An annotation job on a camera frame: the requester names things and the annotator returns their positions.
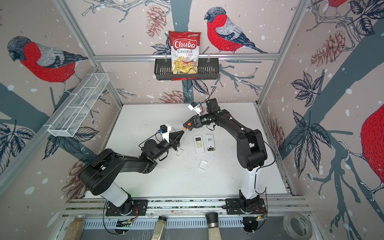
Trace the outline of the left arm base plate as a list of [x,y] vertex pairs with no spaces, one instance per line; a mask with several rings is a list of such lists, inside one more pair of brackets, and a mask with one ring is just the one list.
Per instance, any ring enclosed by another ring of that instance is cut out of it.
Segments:
[[108,203],[105,215],[107,217],[145,216],[148,203],[148,200],[129,200],[120,207]]

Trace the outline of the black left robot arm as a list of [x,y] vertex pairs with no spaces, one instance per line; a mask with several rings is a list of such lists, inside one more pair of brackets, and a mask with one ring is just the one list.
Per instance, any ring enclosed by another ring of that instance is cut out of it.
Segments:
[[129,207],[131,195],[115,183],[119,173],[150,173],[158,164],[156,160],[164,160],[162,155],[167,157],[170,149],[178,150],[183,134],[158,131],[139,144],[142,153],[138,157],[105,149],[80,170],[78,177],[94,196],[101,196],[117,208]]

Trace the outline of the white remote control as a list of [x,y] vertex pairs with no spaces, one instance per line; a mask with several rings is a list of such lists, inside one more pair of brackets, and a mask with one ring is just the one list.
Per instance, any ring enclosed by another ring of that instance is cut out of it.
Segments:
[[205,152],[203,137],[201,135],[194,136],[195,151],[197,154],[203,154]]
[[215,140],[213,134],[206,134],[206,147],[208,152],[215,151]]

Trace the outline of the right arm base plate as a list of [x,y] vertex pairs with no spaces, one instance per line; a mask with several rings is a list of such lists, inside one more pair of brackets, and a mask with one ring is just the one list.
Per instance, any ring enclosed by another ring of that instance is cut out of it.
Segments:
[[224,209],[228,215],[265,215],[267,206],[259,196],[251,200],[225,199]]

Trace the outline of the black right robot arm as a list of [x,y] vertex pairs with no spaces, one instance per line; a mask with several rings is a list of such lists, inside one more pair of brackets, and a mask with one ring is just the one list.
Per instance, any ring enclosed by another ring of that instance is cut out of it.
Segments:
[[233,118],[227,110],[222,110],[216,99],[207,101],[207,113],[195,115],[183,127],[191,131],[214,123],[225,129],[237,143],[237,158],[246,171],[239,191],[240,208],[245,213],[254,211],[262,202],[258,192],[261,169],[268,158],[266,143],[260,130],[251,130]]

